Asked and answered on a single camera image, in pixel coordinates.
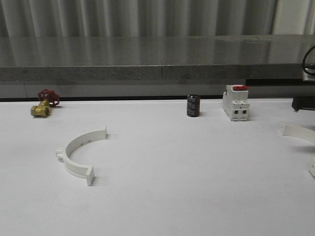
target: black capacitor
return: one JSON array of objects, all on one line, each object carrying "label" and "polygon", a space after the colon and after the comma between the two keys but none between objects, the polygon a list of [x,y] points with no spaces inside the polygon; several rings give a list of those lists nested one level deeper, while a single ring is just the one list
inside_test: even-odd
[{"label": "black capacitor", "polygon": [[187,96],[187,116],[198,117],[200,113],[200,96],[191,94]]}]

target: red breaker switch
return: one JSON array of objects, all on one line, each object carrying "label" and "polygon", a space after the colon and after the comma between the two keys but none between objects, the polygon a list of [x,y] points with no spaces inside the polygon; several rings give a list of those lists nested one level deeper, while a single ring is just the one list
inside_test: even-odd
[{"label": "red breaker switch", "polygon": [[248,90],[248,86],[245,85],[234,85],[233,86],[234,91],[242,91],[242,90]]},{"label": "red breaker switch", "polygon": [[49,116],[49,107],[56,107],[59,105],[59,95],[53,90],[44,89],[38,93],[38,99],[40,103],[38,106],[32,106],[31,115],[33,117],[47,117]]}]

